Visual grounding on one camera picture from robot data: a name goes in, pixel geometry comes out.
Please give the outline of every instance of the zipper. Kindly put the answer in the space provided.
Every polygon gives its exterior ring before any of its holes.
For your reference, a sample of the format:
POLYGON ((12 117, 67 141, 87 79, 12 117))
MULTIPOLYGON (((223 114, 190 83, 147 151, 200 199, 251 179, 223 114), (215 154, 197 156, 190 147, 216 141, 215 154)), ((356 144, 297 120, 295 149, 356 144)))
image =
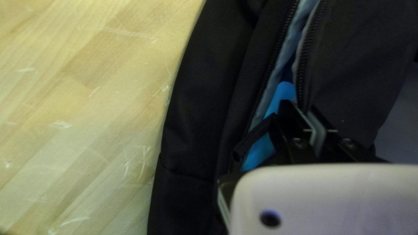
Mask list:
POLYGON ((275 62, 277 61, 277 58, 278 58, 279 53, 280 53, 280 48, 281 48, 281 46, 283 44, 283 41, 285 40, 287 31, 289 29, 289 25, 290 25, 290 23, 292 21, 293 16, 295 15, 296 9, 297 9, 298 4, 299 4, 299 1, 300 0, 294 0, 292 2, 291 8, 289 10, 289 13, 286 15, 286 18, 285 18, 285 21, 284 21, 285 22, 284 23, 284 26, 282 27, 282 30, 280 31, 280 34, 279 34, 277 43, 276 43, 276 45, 274 47, 274 50, 273 50, 273 54, 272 54, 271 59, 270 59, 270 61, 268 63, 268 67, 267 67, 266 73, 265 73, 265 75, 264 75, 264 77, 263 77, 263 79, 261 81, 261 85, 260 85, 260 87, 258 89, 257 97, 255 99, 254 106, 251 109, 250 117, 249 117, 249 119, 247 121, 247 124, 245 125, 245 130, 244 130, 243 135, 247 134, 248 131, 250 130, 251 121, 254 118, 255 112, 257 111, 258 105, 260 104, 261 98, 263 97, 264 90, 266 89, 267 82, 268 82, 268 80, 269 80, 269 78, 271 76, 271 72, 274 69, 275 62))
POLYGON ((298 68, 296 70, 296 98, 298 101, 299 108, 306 113, 308 111, 307 104, 304 103, 304 92, 303 88, 306 83, 305 71, 307 66, 308 54, 311 50, 312 41, 315 38, 316 29, 318 28, 319 21, 322 19, 322 16, 325 11, 329 0, 319 0, 318 7, 315 10, 315 13, 312 17, 312 20, 306 31, 306 36, 302 39, 302 47, 299 54, 298 68))

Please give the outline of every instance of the wooden table surface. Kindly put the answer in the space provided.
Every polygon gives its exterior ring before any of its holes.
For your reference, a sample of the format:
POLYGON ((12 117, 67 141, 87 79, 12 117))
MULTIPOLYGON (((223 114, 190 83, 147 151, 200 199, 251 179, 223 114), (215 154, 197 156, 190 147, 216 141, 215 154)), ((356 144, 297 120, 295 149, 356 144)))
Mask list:
POLYGON ((0 0, 0 229, 142 235, 202 0, 0 0))

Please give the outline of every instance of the light blue fabric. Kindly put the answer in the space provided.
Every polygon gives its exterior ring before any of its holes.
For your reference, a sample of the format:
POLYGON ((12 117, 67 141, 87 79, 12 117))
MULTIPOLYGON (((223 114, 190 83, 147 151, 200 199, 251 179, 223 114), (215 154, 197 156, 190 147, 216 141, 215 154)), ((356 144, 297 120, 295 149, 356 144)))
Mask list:
MULTIPOLYGON (((279 103, 281 100, 294 100, 296 97, 295 86, 290 82, 279 83, 276 93, 273 96, 273 100, 270 103, 268 111, 264 118, 272 113, 277 113, 279 109, 279 103)), ((249 171, 256 166, 260 165, 264 160, 269 158, 274 153, 274 146, 271 143, 269 134, 263 135, 252 146, 247 155, 245 162, 243 163, 241 170, 249 171)))
MULTIPOLYGON (((309 14, 314 9, 317 2, 318 0, 300 1, 298 9, 295 12, 291 24, 289 25, 289 30, 283 42, 282 49, 276 61, 275 68, 273 69, 272 74, 269 78, 269 83, 267 85, 266 91, 271 91, 273 88, 272 86, 277 86, 277 88, 275 89, 273 97, 268 92, 263 94, 261 103, 269 102, 270 104, 266 111, 257 110, 256 116, 260 116, 261 113, 264 113, 264 118, 266 118, 268 115, 272 113, 277 113, 280 100, 295 100, 295 86, 290 82, 280 81, 282 80, 283 68, 289 62, 292 55, 295 53, 298 43, 301 39, 302 30, 306 24, 306 21, 308 20, 309 14)), ((254 127, 260 122, 260 118, 256 118, 254 121, 256 121, 256 123, 252 123, 252 127, 254 127)), ((274 154, 274 151, 274 146, 271 143, 269 134, 267 133, 251 146, 248 155, 241 167, 241 171, 249 171, 257 167, 263 161, 272 156, 274 154)))

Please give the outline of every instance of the scratch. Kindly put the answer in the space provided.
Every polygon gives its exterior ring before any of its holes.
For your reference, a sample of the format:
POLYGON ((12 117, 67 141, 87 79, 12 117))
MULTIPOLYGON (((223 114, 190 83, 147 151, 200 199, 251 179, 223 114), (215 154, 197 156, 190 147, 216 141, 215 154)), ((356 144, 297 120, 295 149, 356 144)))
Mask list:
POLYGON ((3 122, 3 124, 6 124, 6 125, 11 125, 11 126, 15 126, 15 125, 17 125, 17 123, 13 123, 13 122, 3 122))
POLYGON ((166 91, 168 91, 168 89, 170 89, 170 87, 169 87, 168 85, 166 85, 166 87, 165 87, 165 88, 163 88, 163 89, 161 89, 161 91, 162 91, 162 92, 166 92, 166 91))
POLYGON ((125 173, 123 174, 123 178, 122 179, 124 179, 126 177, 126 175, 128 174, 129 162, 130 161, 126 162, 125 165, 124 165, 125 166, 125 173))
POLYGON ((73 223, 73 222, 77 222, 77 221, 89 220, 89 219, 90 219, 90 217, 87 217, 87 216, 86 217, 78 217, 78 218, 66 221, 66 222, 62 223, 60 226, 64 226, 64 225, 67 225, 69 223, 73 223))
POLYGON ((151 146, 149 146, 147 148, 147 150, 145 150, 145 145, 142 146, 142 168, 141 168, 141 173, 139 173, 139 177, 138 180, 141 178, 142 173, 144 172, 144 168, 145 168, 145 155, 148 153, 148 151, 151 149, 151 146))
POLYGON ((153 94, 153 97, 155 97, 158 93, 160 93, 160 91, 161 91, 161 90, 156 91, 156 92, 153 94))
POLYGON ((9 161, 6 161, 6 160, 3 159, 3 163, 4 163, 4 167, 6 169, 9 169, 10 167, 12 167, 12 164, 9 161))
POLYGON ((70 128, 72 124, 66 123, 64 121, 56 121, 49 126, 52 128, 57 128, 57 129, 67 129, 67 128, 70 128))
POLYGON ((100 86, 96 87, 92 92, 90 92, 89 97, 92 97, 98 90, 100 89, 100 86))
POLYGON ((130 32, 130 31, 126 31, 126 30, 120 30, 120 29, 115 29, 115 28, 103 28, 103 31, 106 32, 110 32, 110 33, 116 33, 116 34, 121 34, 121 35, 125 35, 125 36, 130 36, 130 37, 143 37, 143 38, 149 38, 151 40, 153 40, 153 42, 156 41, 157 37, 154 35, 150 35, 150 34, 145 34, 145 33, 135 33, 135 32, 130 32))
POLYGON ((55 235, 56 232, 53 229, 48 230, 48 235, 55 235))
POLYGON ((19 72, 19 73, 25 73, 25 72, 31 72, 31 71, 35 71, 35 68, 24 68, 24 69, 16 70, 16 72, 19 72))

